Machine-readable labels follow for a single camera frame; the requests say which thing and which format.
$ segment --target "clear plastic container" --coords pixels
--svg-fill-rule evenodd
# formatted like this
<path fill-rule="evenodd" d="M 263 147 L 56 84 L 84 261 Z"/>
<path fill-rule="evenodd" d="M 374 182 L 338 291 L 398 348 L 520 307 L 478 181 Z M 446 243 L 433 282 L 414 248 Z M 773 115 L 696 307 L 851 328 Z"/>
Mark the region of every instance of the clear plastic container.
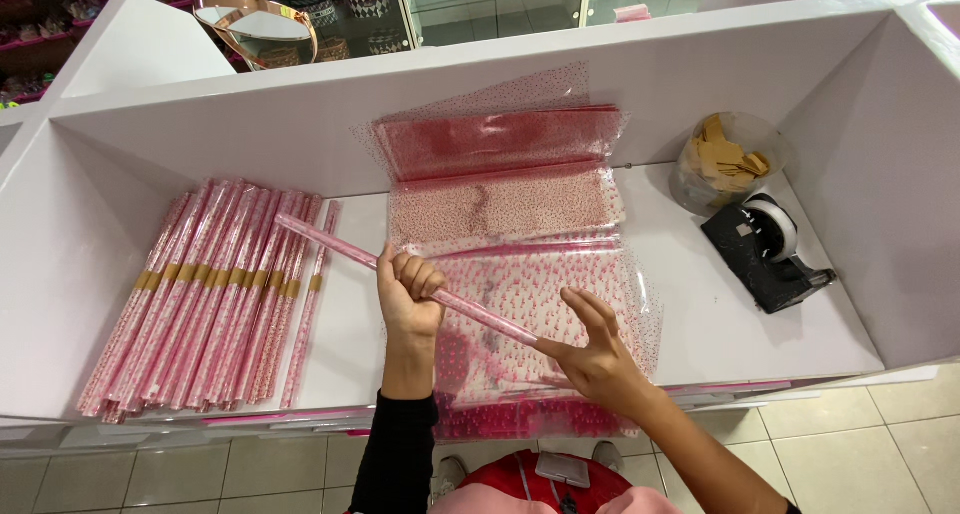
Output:
<path fill-rule="evenodd" d="M 670 193 L 680 206 L 699 216 L 712 216 L 721 207 L 746 201 L 750 195 L 763 185 L 766 178 L 775 175 L 784 167 L 787 159 L 793 157 L 794 150 L 777 129 L 760 117 L 745 112 L 721 112 L 720 124 L 723 125 L 726 139 L 738 143 L 743 152 L 760 152 L 769 162 L 769 172 L 743 186 L 742 190 L 717 189 L 700 172 L 700 155 L 693 140 L 700 137 L 707 116 L 696 127 L 683 145 L 677 164 L 670 174 Z"/>

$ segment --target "left hand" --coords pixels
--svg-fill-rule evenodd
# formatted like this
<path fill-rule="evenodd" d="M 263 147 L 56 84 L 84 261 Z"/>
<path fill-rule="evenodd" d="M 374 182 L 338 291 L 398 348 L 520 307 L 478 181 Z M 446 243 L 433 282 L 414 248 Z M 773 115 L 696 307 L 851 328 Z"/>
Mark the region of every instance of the left hand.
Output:
<path fill-rule="evenodd" d="M 388 242 L 377 260 L 376 275 L 388 343 L 432 348 L 446 308 L 429 297 L 447 285 L 444 273 L 423 257 L 397 255 Z"/>

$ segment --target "hand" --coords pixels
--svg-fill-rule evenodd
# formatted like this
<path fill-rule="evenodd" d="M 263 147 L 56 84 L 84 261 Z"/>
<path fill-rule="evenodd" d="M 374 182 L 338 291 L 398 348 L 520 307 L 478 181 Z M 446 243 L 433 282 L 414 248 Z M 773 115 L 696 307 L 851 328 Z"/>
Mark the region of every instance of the hand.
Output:
<path fill-rule="evenodd" d="M 423 399 L 433 391 L 437 331 L 445 307 L 428 299 L 447 277 L 423 257 L 394 253 L 388 242 L 376 263 L 380 311 L 387 324 L 387 359 L 380 393 Z"/>
<path fill-rule="evenodd" d="M 617 313 L 583 289 L 563 288 L 559 296 L 583 321 L 589 342 L 576 348 L 538 338 L 534 348 L 556 358 L 578 392 L 636 421 L 659 389 L 643 376 L 620 340 Z"/>

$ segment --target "tape roll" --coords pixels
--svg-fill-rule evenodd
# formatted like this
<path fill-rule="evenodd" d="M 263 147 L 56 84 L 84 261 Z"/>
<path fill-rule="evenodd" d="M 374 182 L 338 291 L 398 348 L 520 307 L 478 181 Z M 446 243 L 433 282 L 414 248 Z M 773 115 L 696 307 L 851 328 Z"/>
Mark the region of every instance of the tape roll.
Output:
<path fill-rule="evenodd" d="M 790 220 L 790 216 L 784 212 L 783 208 L 773 202 L 762 200 L 744 202 L 743 207 L 748 210 L 758 210 L 769 216 L 779 227 L 780 233 L 783 234 L 783 249 L 774 255 L 770 259 L 771 261 L 774 263 L 781 262 L 797 252 L 797 227 L 793 225 L 793 221 Z"/>

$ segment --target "right hand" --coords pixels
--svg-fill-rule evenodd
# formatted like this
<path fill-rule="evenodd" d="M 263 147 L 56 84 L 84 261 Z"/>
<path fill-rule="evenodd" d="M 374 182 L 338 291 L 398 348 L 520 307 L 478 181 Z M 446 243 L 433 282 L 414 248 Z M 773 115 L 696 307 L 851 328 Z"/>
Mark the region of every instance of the right hand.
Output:
<path fill-rule="evenodd" d="M 620 340 L 617 313 L 596 295 L 583 289 L 563 288 L 559 296 L 586 326 L 589 342 L 577 348 L 537 338 L 534 348 L 557 360 L 578 392 L 609 410 L 636 420 L 646 399 L 658 390 L 637 367 Z"/>

